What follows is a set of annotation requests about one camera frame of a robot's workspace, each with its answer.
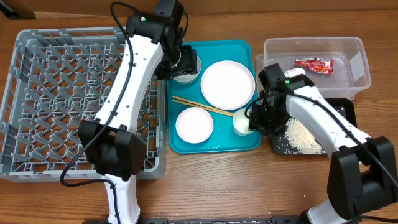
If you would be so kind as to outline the grey bowl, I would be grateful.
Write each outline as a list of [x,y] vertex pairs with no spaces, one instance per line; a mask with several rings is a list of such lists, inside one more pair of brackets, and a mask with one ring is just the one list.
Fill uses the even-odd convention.
[[201,60],[199,56],[197,56],[197,72],[195,74],[188,74],[188,75],[181,75],[174,77],[174,80],[179,84],[183,85],[190,84],[197,79],[200,72],[201,72]]

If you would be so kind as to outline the white cup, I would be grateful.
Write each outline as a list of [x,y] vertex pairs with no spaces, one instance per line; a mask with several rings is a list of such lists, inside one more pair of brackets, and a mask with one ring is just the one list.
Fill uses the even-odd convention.
[[245,110],[245,108],[241,108],[233,115],[233,129],[239,136],[246,136],[254,132],[249,129],[249,119],[245,115]]

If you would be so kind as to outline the pile of white rice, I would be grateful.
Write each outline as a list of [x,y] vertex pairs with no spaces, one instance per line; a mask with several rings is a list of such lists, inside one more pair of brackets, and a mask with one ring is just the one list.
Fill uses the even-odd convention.
[[287,154],[326,154],[317,143],[310,131],[298,120],[290,118],[286,124],[285,134],[282,137],[284,152]]

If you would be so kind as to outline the pink bowl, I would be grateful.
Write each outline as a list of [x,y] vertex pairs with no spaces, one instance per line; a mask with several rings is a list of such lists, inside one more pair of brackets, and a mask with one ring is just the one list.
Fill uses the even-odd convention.
[[213,118],[202,108],[187,108],[178,115],[175,129],[183,141],[199,144],[211,136],[214,129]]

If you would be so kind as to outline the red snack wrapper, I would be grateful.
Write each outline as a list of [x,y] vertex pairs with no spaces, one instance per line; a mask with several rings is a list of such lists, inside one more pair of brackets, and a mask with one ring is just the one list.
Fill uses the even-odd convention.
[[295,64],[305,67],[313,72],[330,75],[333,74],[333,59],[324,58],[300,58],[295,59]]

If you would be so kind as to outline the white tissue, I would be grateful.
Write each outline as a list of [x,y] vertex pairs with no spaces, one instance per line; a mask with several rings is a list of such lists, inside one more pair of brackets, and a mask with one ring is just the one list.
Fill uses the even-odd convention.
[[293,68],[293,69],[290,69],[290,70],[287,70],[286,72],[284,72],[284,75],[287,78],[292,78],[297,75],[305,75],[305,70],[303,68]]

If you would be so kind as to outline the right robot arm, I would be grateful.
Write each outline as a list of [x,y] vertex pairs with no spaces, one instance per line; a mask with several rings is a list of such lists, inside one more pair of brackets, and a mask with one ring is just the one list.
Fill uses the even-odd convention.
[[288,77],[278,64],[258,74],[263,91],[248,105],[249,129],[280,134],[289,118],[300,121],[330,158],[328,198],[294,223],[359,223],[368,212],[397,202],[393,144],[372,138],[340,115],[304,74]]

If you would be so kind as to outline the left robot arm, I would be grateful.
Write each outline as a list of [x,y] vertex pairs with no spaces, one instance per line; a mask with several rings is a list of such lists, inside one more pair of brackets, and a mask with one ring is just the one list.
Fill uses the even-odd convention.
[[138,223],[136,176],[144,165],[147,144],[137,136],[137,122],[152,76],[171,80],[198,74],[197,53],[183,45],[187,17],[178,1],[159,1],[154,12],[135,10],[126,25],[124,55],[106,101],[92,121],[83,120],[78,137],[82,154],[105,184],[109,215],[106,223]]

